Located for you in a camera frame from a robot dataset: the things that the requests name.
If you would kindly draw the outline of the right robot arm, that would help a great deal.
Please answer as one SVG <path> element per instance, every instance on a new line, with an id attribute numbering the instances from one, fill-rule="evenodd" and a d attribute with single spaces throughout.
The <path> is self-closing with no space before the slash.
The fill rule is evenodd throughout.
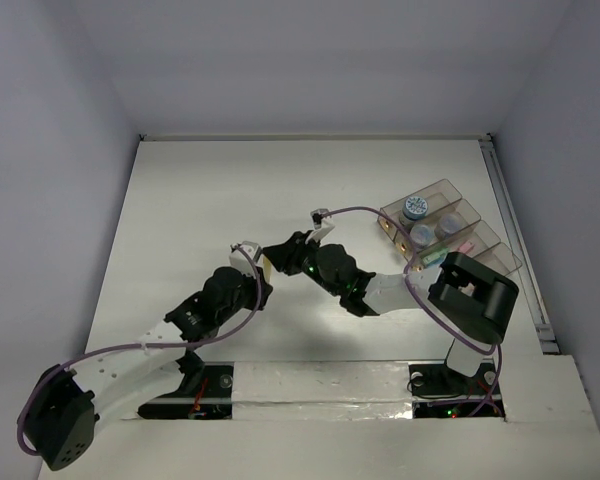
<path id="1" fill-rule="evenodd" d="M 506 276 L 460 252 L 434 270 L 399 274 L 367 272 L 340 244 L 322 245 L 306 232 L 263 249 L 279 273 L 304 274 L 357 317 L 420 309 L 454 337 L 440 368 L 442 384 L 462 392 L 483 360 L 505 338 L 519 287 Z"/>

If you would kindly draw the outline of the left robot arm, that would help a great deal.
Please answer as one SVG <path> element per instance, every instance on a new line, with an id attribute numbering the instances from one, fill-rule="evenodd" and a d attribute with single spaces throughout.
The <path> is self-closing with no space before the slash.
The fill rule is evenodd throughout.
<path id="1" fill-rule="evenodd" d="M 62 470 L 124 414 L 163 394 L 195 392 L 204 368 L 197 349 L 246 327 L 273 291 L 269 277 L 260 266 L 220 267 L 136 341 L 49 367 L 17 417 L 20 450 Z"/>

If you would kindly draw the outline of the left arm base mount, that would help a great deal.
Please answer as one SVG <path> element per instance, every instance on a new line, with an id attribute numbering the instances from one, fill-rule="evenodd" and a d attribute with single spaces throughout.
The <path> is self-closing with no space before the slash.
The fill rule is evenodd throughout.
<path id="1" fill-rule="evenodd" d="M 141 405 L 145 420 L 229 420 L 233 416 L 233 363 L 204 363 L 191 356 L 180 386 Z"/>

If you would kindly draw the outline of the pink highlighter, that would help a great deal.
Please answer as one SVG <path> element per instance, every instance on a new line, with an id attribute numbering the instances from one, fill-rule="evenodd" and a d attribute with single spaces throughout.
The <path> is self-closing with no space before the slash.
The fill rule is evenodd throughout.
<path id="1" fill-rule="evenodd" d="M 458 247 L 457 251 L 461 253 L 467 253 L 470 252 L 474 247 L 475 245 L 471 241 L 466 241 Z"/>

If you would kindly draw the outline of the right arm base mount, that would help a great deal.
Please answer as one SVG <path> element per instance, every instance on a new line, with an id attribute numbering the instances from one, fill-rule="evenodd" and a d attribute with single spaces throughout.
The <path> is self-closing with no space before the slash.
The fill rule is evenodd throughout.
<path id="1" fill-rule="evenodd" d="M 502 361 L 483 360 L 475 374 L 465 376 L 444 363 L 415 363 L 408 368 L 407 391 L 415 419 L 506 417 L 499 386 Z"/>

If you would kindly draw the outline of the clear jar purple contents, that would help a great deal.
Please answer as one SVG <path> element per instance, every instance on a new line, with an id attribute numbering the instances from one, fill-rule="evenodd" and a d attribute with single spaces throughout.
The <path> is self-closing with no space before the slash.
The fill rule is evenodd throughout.
<path id="1" fill-rule="evenodd" d="M 447 213 L 442 215 L 435 227 L 434 233 L 437 238 L 444 240 L 464 227 L 464 220 L 457 213 Z"/>

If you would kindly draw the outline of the blue lidded paint jar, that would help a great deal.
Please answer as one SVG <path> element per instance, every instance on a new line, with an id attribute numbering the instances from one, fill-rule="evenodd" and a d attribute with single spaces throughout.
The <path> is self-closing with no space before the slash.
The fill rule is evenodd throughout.
<path id="1" fill-rule="evenodd" d="M 400 221 L 403 225 L 418 221 L 427 215 L 428 210 L 429 206 L 425 198 L 418 195 L 411 195 L 402 204 Z"/>

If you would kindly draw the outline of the clear jar blue contents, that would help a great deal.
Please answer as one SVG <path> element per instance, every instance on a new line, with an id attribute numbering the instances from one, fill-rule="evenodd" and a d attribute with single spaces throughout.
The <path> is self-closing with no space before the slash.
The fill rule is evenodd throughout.
<path id="1" fill-rule="evenodd" d="M 418 249 L 427 248 L 434 239 L 433 230 L 426 224 L 416 223 L 409 232 L 413 245 Z"/>

